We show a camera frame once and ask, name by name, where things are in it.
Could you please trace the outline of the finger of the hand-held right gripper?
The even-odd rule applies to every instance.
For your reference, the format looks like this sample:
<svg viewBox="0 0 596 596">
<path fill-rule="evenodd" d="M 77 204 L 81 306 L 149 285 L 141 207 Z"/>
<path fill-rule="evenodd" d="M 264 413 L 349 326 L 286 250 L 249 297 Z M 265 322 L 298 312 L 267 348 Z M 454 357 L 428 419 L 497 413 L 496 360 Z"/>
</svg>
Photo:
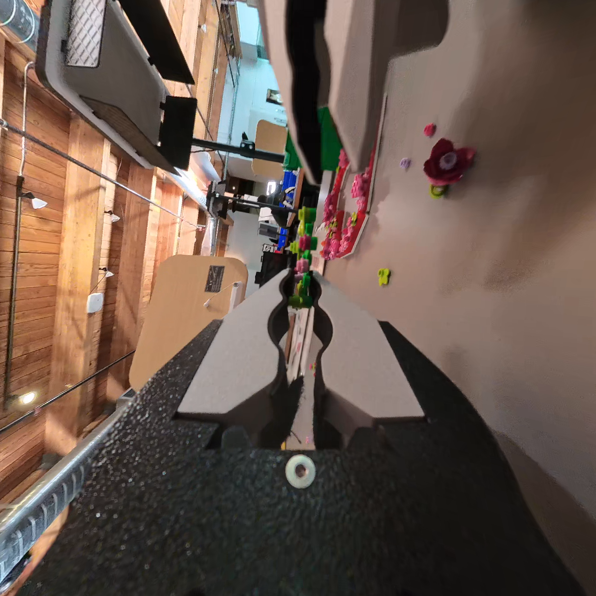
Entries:
<svg viewBox="0 0 596 596">
<path fill-rule="evenodd" d="M 320 184 L 323 176 L 317 38 L 322 36 L 326 5 L 326 1 L 260 1 L 258 7 L 290 136 L 311 184 Z"/>
<path fill-rule="evenodd" d="M 327 1 L 328 108 L 353 171 L 375 147 L 389 63 L 438 46 L 448 23 L 449 1 Z"/>
</svg>

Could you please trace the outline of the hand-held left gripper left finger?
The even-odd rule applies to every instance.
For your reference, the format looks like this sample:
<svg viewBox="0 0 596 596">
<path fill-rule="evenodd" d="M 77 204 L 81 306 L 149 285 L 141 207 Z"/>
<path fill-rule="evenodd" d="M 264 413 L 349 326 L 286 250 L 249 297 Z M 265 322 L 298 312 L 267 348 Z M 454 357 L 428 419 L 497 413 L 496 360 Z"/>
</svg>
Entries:
<svg viewBox="0 0 596 596">
<path fill-rule="evenodd" d="M 280 342 L 289 330 L 287 268 L 230 311 L 217 329 L 176 416 L 239 428 L 259 448 L 279 449 L 291 433 L 303 380 L 288 380 Z"/>
</svg>

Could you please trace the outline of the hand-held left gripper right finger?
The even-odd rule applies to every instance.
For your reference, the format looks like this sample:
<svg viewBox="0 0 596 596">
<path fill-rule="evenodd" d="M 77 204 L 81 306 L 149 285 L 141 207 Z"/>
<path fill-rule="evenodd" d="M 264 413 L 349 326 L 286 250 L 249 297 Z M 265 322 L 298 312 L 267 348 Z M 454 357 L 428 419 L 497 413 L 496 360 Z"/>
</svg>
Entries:
<svg viewBox="0 0 596 596">
<path fill-rule="evenodd" d="M 316 449 L 341 449 L 362 428 L 422 421 L 424 411 L 380 322 L 313 274 Z"/>
</svg>

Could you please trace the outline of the green lego flower stem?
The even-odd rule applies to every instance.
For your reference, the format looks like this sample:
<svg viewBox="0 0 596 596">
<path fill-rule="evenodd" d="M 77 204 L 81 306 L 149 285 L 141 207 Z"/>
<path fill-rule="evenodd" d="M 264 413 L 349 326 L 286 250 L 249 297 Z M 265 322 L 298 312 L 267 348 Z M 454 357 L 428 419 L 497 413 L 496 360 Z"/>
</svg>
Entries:
<svg viewBox="0 0 596 596">
<path fill-rule="evenodd" d="M 293 257 L 293 285 L 288 296 L 291 309 L 309 309 L 314 303 L 312 297 L 312 265 L 317 251 L 322 247 L 315 235 L 317 209 L 303 206 L 298 210 L 297 236 L 290 243 L 289 250 Z"/>
</svg>

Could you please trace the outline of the dark pink lego flower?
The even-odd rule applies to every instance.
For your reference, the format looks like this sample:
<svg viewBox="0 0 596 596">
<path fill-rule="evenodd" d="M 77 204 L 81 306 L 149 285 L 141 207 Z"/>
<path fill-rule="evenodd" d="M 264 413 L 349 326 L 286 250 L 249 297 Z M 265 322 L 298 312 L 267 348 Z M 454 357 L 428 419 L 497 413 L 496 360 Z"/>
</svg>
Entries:
<svg viewBox="0 0 596 596">
<path fill-rule="evenodd" d="M 473 166 L 476 153 L 473 147 L 456 147 L 451 140 L 440 138 L 422 167 L 430 184 L 431 197 L 445 197 L 451 186 L 458 183 Z"/>
</svg>

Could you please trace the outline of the lego instruction booklet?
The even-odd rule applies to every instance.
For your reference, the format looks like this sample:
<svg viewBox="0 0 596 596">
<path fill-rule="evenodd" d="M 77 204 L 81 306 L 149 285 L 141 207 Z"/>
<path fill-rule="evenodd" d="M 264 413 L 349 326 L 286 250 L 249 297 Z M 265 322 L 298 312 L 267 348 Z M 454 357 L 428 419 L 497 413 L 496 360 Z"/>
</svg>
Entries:
<svg viewBox="0 0 596 596">
<path fill-rule="evenodd" d="M 311 350 L 315 309 L 289 309 L 285 356 L 288 383 L 313 372 L 315 356 Z"/>
</svg>

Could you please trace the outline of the red tray of lego pieces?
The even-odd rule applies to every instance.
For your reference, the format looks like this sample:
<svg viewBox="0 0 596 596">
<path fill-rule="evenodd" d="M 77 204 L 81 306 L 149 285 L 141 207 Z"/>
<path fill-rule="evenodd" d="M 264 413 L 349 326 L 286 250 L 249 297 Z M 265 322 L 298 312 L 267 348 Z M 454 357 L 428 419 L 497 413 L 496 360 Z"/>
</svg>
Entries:
<svg viewBox="0 0 596 596">
<path fill-rule="evenodd" d="M 325 237 L 320 255 L 326 261 L 350 256 L 362 236 L 371 210 L 378 153 L 382 143 L 383 126 L 388 94 L 385 93 L 377 126 L 375 146 L 368 166 L 362 173 L 353 174 L 344 149 L 339 153 L 332 189 L 328 193 L 323 210 Z"/>
</svg>

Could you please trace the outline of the wooden tabletop with label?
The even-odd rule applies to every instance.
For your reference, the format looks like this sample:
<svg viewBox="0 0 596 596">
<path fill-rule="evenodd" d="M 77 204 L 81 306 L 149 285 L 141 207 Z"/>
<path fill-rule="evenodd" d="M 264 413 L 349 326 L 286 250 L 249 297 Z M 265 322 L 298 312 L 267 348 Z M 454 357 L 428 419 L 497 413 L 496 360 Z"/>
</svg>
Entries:
<svg viewBox="0 0 596 596">
<path fill-rule="evenodd" d="M 129 382 L 139 392 L 149 379 L 215 319 L 245 297 L 248 270 L 232 257 L 176 255 L 158 268 Z"/>
</svg>

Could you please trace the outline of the green plastic bin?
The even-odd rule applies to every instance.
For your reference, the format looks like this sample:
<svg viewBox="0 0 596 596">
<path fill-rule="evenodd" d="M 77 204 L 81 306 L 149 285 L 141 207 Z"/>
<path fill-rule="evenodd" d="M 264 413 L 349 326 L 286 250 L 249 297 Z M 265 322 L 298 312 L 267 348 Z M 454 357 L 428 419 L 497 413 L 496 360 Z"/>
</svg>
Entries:
<svg viewBox="0 0 596 596">
<path fill-rule="evenodd" d="M 336 126 L 327 106 L 317 109 L 320 143 L 320 169 L 321 171 L 335 171 L 339 166 L 340 152 L 343 147 Z M 287 132 L 284 147 L 284 171 L 294 171 L 302 167 L 299 155 L 296 152 L 290 131 Z"/>
</svg>

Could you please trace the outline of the rounded wooden board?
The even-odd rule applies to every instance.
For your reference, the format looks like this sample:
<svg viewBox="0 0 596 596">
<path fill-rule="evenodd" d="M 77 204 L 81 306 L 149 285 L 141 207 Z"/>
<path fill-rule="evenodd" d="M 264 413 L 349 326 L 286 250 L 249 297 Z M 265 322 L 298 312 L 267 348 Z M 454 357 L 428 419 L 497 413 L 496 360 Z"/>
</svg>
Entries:
<svg viewBox="0 0 596 596">
<path fill-rule="evenodd" d="M 268 181 L 280 181 L 284 177 L 284 159 L 286 157 L 287 128 L 274 124 L 268 120 L 260 120 L 256 127 L 256 150 L 281 155 L 281 162 L 252 160 L 252 170 L 255 175 L 266 177 Z"/>
</svg>

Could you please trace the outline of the black flat panel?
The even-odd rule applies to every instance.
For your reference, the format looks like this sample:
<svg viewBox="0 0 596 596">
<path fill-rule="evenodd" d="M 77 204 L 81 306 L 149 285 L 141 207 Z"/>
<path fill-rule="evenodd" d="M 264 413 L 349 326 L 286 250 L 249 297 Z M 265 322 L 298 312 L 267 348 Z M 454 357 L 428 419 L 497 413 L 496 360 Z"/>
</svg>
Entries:
<svg viewBox="0 0 596 596">
<path fill-rule="evenodd" d="M 161 78 L 193 85 L 194 78 L 161 1 L 119 1 Z"/>
</svg>

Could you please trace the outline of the black stand pole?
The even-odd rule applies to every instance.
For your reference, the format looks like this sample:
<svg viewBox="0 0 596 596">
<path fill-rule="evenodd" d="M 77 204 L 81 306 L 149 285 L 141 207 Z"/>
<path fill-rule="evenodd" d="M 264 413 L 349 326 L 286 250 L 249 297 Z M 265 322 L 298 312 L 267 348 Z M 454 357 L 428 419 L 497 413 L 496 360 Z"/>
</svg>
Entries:
<svg viewBox="0 0 596 596">
<path fill-rule="evenodd" d="M 215 152 L 234 154 L 253 160 L 264 160 L 272 163 L 283 164 L 285 153 L 274 153 L 271 151 L 258 150 L 256 144 L 250 140 L 242 140 L 240 145 L 222 144 L 208 139 L 193 138 L 191 146 L 201 148 L 202 150 L 212 150 Z"/>
</svg>

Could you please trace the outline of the black box on pole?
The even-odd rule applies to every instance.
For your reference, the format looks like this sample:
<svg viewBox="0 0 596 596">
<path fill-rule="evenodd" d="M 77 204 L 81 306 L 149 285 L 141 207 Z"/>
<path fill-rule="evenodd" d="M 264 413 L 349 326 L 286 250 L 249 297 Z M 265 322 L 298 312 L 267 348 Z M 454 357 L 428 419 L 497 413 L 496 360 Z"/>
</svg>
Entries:
<svg viewBox="0 0 596 596">
<path fill-rule="evenodd" d="M 163 117 L 158 150 L 170 166 L 187 170 L 194 138 L 197 100 L 193 97 L 168 95 L 160 103 L 160 109 Z"/>
</svg>

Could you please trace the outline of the grey ceiling heater unit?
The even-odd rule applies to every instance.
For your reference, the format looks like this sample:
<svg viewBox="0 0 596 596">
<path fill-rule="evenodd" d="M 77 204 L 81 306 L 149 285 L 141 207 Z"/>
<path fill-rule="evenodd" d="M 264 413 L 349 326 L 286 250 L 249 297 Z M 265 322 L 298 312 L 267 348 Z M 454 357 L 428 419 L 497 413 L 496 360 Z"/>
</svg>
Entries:
<svg viewBox="0 0 596 596">
<path fill-rule="evenodd" d="M 119 1 L 45 1 L 35 69 L 50 92 L 140 166 L 176 174 L 158 150 L 169 80 L 149 63 Z"/>
</svg>

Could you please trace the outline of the thin ceiling metal rod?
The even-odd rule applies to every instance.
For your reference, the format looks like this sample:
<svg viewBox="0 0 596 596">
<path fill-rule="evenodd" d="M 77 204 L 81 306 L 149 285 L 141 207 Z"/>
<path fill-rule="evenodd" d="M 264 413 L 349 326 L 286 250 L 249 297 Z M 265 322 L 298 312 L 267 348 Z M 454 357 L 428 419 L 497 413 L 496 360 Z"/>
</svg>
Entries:
<svg viewBox="0 0 596 596">
<path fill-rule="evenodd" d="M 118 182 L 117 180 L 109 177 L 106 174 L 101 173 L 99 170 L 94 169 L 88 165 L 86 165 L 85 163 L 75 159 L 74 157 L 72 157 L 71 155 L 64 153 L 63 151 L 58 150 L 57 148 L 53 147 L 52 145 L 49 145 L 45 142 L 43 142 L 41 139 L 27 133 L 26 131 L 19 129 L 15 126 L 13 126 L 12 124 L 8 123 L 5 119 L 1 118 L 1 129 L 2 130 L 6 130 L 7 132 L 13 133 L 17 136 L 19 136 L 22 140 L 25 141 L 30 141 L 32 143 L 34 143 L 35 145 L 43 148 L 44 150 L 58 156 L 61 157 L 62 159 L 66 160 L 67 162 L 71 163 L 72 165 L 75 165 L 79 168 L 81 168 L 82 170 L 93 174 L 97 177 L 99 177 L 101 180 L 106 181 L 108 183 L 112 183 L 115 187 L 122 189 L 124 191 L 126 191 L 127 193 L 133 195 L 134 197 L 144 201 L 145 203 L 152 205 L 153 207 L 156 207 L 158 210 L 160 210 L 161 212 L 165 212 L 168 215 L 170 215 L 171 217 L 175 218 L 176 220 L 178 220 L 179 222 L 181 222 L 182 224 L 188 225 L 196 230 L 205 230 L 206 226 L 205 225 L 200 225 L 197 223 L 192 223 L 189 220 L 183 219 L 182 216 L 177 215 L 176 213 L 174 213 L 173 211 L 167 209 L 166 207 L 164 207 L 163 205 L 159 205 L 157 202 L 155 202 L 154 200 L 151 200 L 145 196 L 143 196 L 142 194 L 140 194 L 138 191 L 136 190 L 132 190 L 130 187 L 126 186 L 123 183 Z"/>
</svg>

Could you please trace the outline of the ribbed metal pipe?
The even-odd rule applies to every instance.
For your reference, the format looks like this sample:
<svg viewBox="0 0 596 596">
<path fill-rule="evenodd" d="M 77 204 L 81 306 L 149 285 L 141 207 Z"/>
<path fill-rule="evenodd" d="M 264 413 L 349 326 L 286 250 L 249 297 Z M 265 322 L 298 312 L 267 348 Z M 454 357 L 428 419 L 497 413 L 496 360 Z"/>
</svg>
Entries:
<svg viewBox="0 0 596 596">
<path fill-rule="evenodd" d="M 118 398 L 115 411 L 1 515 L 1 582 L 26 557 L 56 518 L 82 490 L 93 458 L 137 393 Z"/>
</svg>

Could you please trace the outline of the silver metal duct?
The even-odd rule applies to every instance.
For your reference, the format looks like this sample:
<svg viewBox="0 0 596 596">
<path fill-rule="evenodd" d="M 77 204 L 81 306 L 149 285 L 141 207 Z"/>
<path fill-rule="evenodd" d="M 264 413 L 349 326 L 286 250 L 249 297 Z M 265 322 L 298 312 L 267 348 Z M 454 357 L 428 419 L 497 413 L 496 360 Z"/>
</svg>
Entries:
<svg viewBox="0 0 596 596">
<path fill-rule="evenodd" d="M 25 1 L 1 1 L 1 29 L 17 36 L 17 42 L 36 49 L 39 17 Z"/>
</svg>

